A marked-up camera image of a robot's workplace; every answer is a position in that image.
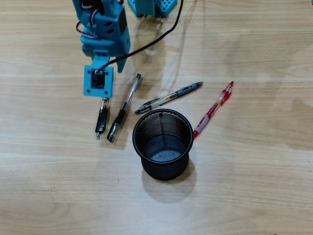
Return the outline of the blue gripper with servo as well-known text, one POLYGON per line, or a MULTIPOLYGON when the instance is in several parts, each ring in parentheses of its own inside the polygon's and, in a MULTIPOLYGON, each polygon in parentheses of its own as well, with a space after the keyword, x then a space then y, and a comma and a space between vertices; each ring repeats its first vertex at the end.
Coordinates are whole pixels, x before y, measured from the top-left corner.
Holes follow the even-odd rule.
MULTIPOLYGON (((80 4, 80 35, 82 51, 95 56, 123 57, 130 52, 129 30, 122 4, 80 4)), ((127 59, 117 61, 121 73, 127 59)))

